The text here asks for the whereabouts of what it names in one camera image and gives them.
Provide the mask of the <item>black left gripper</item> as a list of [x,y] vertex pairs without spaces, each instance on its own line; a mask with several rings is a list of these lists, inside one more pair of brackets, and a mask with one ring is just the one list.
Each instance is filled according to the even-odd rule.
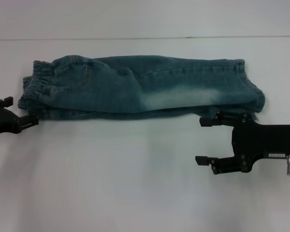
[[39,124],[37,115],[19,117],[13,112],[5,109],[12,106],[13,103],[13,97],[0,99],[0,134],[5,132],[18,134],[22,131],[22,128],[30,128]]

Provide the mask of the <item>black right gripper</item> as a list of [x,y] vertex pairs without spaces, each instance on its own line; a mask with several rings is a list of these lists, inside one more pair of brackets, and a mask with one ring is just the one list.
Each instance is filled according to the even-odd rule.
[[213,174],[242,172],[252,169],[253,161],[269,159],[271,154],[290,155],[290,125],[262,125],[247,113],[217,111],[213,118],[201,117],[202,127],[230,126],[233,157],[196,156],[199,166],[210,166]]

